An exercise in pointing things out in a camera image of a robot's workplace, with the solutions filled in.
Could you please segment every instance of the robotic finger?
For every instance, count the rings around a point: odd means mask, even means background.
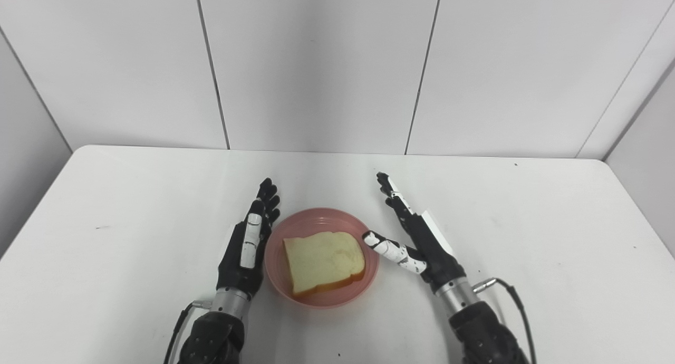
[[[427,262],[417,249],[391,241],[373,231],[366,232],[362,238],[371,249],[405,270],[420,274],[427,269]]]

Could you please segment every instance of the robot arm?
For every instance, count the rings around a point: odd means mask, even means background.
[[[400,267],[419,274],[430,285],[432,293],[443,300],[450,314],[450,326],[463,344],[465,363],[527,363],[511,331],[499,323],[492,308],[477,296],[479,292],[499,282],[507,287],[523,314],[532,364],[536,364],[523,304],[513,287],[498,279],[486,280],[472,287],[466,279],[464,268],[454,258],[448,241],[431,214],[428,211],[422,215],[413,213],[387,174],[378,173],[378,182],[382,193],[387,196],[385,203],[393,208],[417,249],[398,244],[373,231],[363,235],[364,242]]]
[[[193,302],[209,312],[196,319],[180,351],[179,364],[238,364],[244,346],[242,321],[263,282],[263,256],[272,223],[279,217],[277,186],[267,178],[246,218],[234,227],[218,266],[212,302]]]

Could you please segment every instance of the plastic bowl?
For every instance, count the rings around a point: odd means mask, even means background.
[[[287,217],[272,231],[265,249],[265,270],[267,277],[279,293],[290,301],[314,309],[330,309],[342,306],[363,294],[378,272],[379,256],[361,239],[368,231],[356,217],[335,208],[309,208]],[[343,288],[294,298],[288,261],[284,251],[284,239],[307,237],[318,232],[347,232],[359,242],[365,258],[366,268],[363,279]]]

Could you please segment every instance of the white wall panel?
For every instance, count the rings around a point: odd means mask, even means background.
[[[69,155],[0,34],[0,256]]]
[[[671,71],[607,158],[607,164],[672,254],[675,254],[674,131],[675,73]]]
[[[73,148],[224,148],[196,0],[0,0],[0,25]]]
[[[402,154],[437,0],[202,0],[233,149]]]
[[[671,1],[441,0],[408,153],[574,157]]]
[[[663,68],[675,59],[675,9],[668,13],[644,48],[640,58],[607,107],[605,115],[577,155],[580,159],[603,159],[661,77]]]

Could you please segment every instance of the white bread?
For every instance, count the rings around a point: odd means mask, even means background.
[[[347,232],[284,239],[284,248],[294,297],[338,289],[363,278],[363,251]]]

